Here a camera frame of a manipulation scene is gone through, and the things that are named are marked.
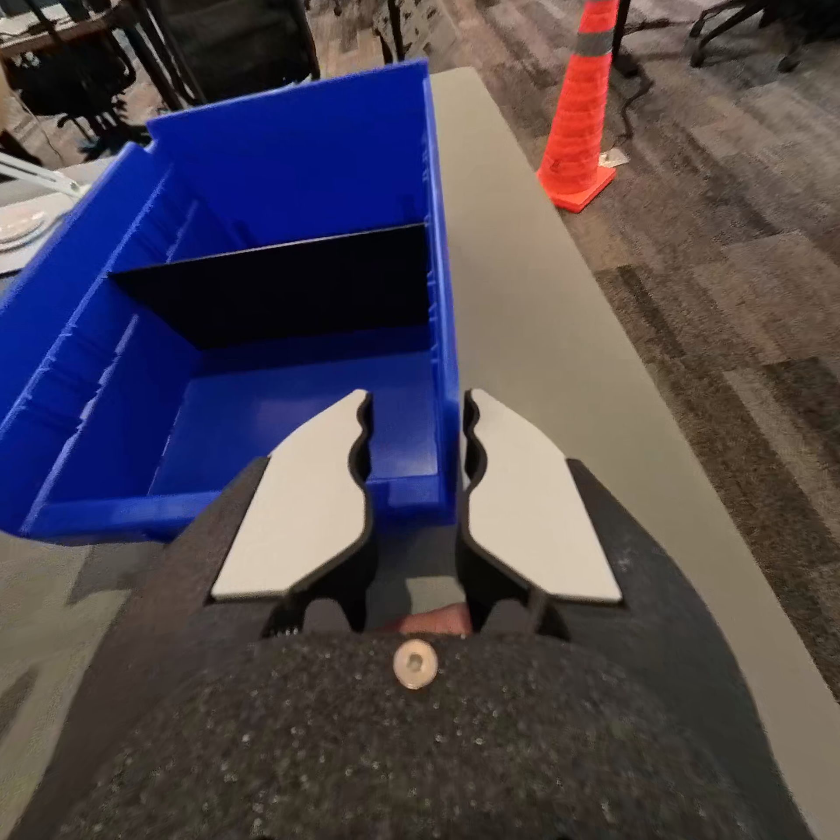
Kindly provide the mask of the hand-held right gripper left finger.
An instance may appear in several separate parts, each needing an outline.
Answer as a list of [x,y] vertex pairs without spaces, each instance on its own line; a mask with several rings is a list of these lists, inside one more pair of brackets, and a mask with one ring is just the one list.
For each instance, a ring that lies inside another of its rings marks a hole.
[[373,396],[357,389],[269,454],[210,595],[238,602],[302,594],[369,544]]

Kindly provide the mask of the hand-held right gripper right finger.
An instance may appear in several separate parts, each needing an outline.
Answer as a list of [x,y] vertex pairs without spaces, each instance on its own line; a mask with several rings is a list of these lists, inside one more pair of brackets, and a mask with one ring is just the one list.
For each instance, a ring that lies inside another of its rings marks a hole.
[[487,391],[464,401],[458,577],[476,601],[532,594],[615,606],[623,593],[563,451]]

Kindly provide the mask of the blue plastic bin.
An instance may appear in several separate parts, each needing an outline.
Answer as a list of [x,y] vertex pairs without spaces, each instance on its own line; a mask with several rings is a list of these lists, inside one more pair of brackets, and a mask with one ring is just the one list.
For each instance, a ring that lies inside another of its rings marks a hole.
[[[167,541],[250,462],[373,396],[381,523],[455,519],[459,382],[431,77],[422,61],[155,119],[2,294],[1,524]],[[427,325],[197,350],[109,278],[408,224]]]

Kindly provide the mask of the black bin divider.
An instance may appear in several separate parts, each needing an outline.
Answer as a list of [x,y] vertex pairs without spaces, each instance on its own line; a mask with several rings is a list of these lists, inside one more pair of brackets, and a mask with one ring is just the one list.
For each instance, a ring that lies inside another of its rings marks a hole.
[[427,325],[424,224],[110,273],[197,350]]

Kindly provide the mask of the orange traffic cone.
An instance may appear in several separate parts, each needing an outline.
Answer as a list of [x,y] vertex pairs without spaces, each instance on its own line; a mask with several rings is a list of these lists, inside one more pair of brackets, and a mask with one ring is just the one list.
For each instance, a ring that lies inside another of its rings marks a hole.
[[537,171],[552,205],[580,213],[613,180],[601,164],[617,1],[587,1]]

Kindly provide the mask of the white tablet stand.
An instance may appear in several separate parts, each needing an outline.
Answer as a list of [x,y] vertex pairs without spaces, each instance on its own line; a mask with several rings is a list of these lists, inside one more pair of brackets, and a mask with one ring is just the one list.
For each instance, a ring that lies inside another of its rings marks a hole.
[[1,153],[1,173],[47,190],[1,208],[1,277],[9,277],[26,267],[91,186],[6,153]]

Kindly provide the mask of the small wooden office desk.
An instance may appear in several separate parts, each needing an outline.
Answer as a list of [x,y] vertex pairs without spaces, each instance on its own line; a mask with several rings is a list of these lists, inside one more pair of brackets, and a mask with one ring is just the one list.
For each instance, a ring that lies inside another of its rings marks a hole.
[[120,32],[169,110],[183,110],[200,101],[200,88],[175,43],[161,2],[108,2],[97,12],[92,12],[87,2],[24,5],[28,7],[25,14],[2,14],[2,58],[6,62],[25,54],[63,49],[94,35]]

